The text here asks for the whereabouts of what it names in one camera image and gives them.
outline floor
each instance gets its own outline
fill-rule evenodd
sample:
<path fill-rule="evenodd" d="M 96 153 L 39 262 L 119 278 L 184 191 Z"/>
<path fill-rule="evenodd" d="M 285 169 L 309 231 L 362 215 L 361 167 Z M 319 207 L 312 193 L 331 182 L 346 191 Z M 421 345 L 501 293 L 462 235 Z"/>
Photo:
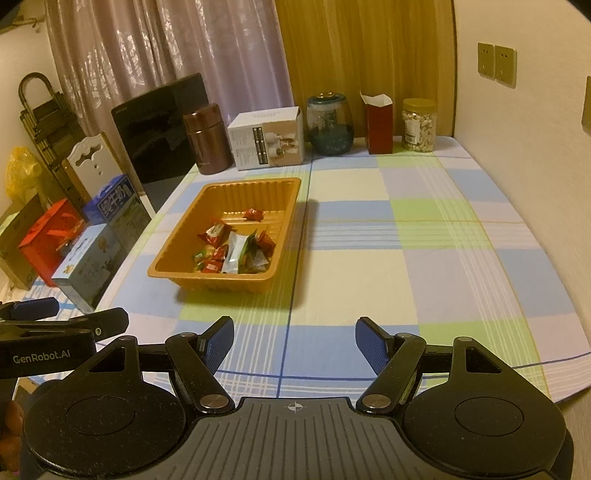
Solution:
<path fill-rule="evenodd" d="M 560 410 L 574 440 L 574 465 L 571 480 L 591 479 L 591 390 L 561 402 Z"/>

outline black monitor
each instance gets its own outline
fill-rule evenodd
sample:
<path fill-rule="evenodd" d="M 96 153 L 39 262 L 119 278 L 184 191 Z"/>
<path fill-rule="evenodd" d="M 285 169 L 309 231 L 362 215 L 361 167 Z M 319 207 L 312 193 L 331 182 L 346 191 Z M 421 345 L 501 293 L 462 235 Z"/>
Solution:
<path fill-rule="evenodd" d="M 131 164 L 156 211 L 195 165 L 183 115 L 207 104 L 203 78 L 196 73 L 111 110 Z"/>

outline blue box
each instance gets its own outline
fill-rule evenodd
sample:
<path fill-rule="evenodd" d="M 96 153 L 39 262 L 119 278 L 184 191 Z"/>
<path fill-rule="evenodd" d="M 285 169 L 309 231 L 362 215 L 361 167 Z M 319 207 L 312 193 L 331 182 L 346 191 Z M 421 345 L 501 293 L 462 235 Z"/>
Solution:
<path fill-rule="evenodd" d="M 82 313 L 92 313 L 126 256 L 108 225 L 92 225 L 78 237 L 52 280 Z"/>
<path fill-rule="evenodd" d="M 83 211 L 91 225 L 107 223 L 127 252 L 151 220 L 127 175 L 111 180 Z"/>

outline table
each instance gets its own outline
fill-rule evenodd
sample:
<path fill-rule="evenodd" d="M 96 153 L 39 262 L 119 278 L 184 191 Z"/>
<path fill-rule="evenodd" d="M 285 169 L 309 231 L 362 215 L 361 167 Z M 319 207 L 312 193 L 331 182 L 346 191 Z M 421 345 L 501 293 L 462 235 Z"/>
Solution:
<path fill-rule="evenodd" d="M 146 270 L 200 189 L 211 181 L 302 179 L 283 265 L 264 295 L 185 292 Z M 36 285 L 30 297 L 47 294 Z M 429 343 L 472 336 L 554 401 L 591 385 L 591 349 L 544 251 L 492 180 L 453 139 L 433 154 L 361 149 L 303 166 L 192 170 L 165 202 L 107 289 L 128 333 L 158 343 L 236 323 L 217 377 L 235 398 L 349 395 L 374 378 L 355 346 L 369 316 Z M 67 302 L 62 317 L 74 314 Z M 163 374 L 148 380 L 170 388 Z M 429 375 L 421 389 L 446 380 Z"/>

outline cardboard box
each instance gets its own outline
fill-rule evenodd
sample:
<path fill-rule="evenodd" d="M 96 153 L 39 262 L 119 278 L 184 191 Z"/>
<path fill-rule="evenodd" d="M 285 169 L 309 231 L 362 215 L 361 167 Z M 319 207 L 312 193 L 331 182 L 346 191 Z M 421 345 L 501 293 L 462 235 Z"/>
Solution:
<path fill-rule="evenodd" d="M 151 220 L 127 175 L 111 180 L 83 211 L 91 225 L 107 223 L 127 252 Z"/>
<path fill-rule="evenodd" d="M 385 94 L 370 97 L 361 93 L 365 104 L 367 133 L 365 141 L 370 155 L 392 153 L 394 147 L 394 105 Z"/>
<path fill-rule="evenodd" d="M 33 286 L 37 271 L 18 246 L 42 215 L 39 195 L 35 195 L 20 212 L 7 216 L 0 225 L 0 268 L 17 288 L 23 290 Z"/>
<path fill-rule="evenodd" d="M 82 313 L 92 313 L 126 256 L 107 224 L 92 225 L 78 237 L 52 280 Z"/>
<path fill-rule="evenodd" d="M 304 163 L 304 124 L 296 106 L 241 113 L 228 138 L 238 170 Z"/>
<path fill-rule="evenodd" d="M 60 246 L 81 227 L 80 215 L 67 199 L 54 203 L 27 232 L 18 246 L 49 287 L 53 272 L 64 260 Z"/>

